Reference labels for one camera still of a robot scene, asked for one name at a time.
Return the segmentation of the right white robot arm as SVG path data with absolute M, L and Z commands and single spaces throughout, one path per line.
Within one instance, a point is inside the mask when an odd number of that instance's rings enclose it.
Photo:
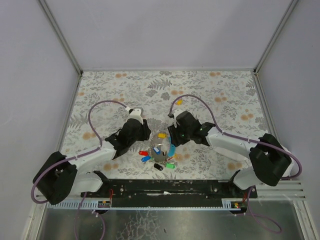
M 175 123 L 168 127 L 171 143 L 178 147 L 189 141 L 213 149 L 222 149 L 250 160 L 251 165 L 236 172 L 231 182 L 241 190 L 265 184 L 275 187 L 290 175 L 294 163 L 289 152 L 271 134 L 257 140 L 232 135 L 220 129 L 216 123 L 200 123 L 192 113 L 175 110 L 168 116 Z

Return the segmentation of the bunch of coloured key tags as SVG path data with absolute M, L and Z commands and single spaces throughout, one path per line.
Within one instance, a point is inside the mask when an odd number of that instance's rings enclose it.
M 175 169 L 173 158 L 176 154 L 176 147 L 172 144 L 171 137 L 168 133 L 156 133 L 151 141 L 148 150 L 140 150 L 138 152 L 142 156 L 141 161 L 146 163 L 153 162 L 153 167 L 159 171 L 164 168 Z

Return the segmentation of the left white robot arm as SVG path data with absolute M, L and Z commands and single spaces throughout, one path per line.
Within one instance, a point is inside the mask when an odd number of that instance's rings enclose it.
M 52 153 L 32 180 L 32 200 L 41 204 L 35 198 L 35 190 L 39 190 L 44 202 L 51 205 L 62 202 L 71 194 L 97 192 L 104 179 L 97 167 L 124 155 L 135 142 L 148 140 L 150 134 L 146 119 L 130 118 L 100 147 L 70 158 L 60 151 Z

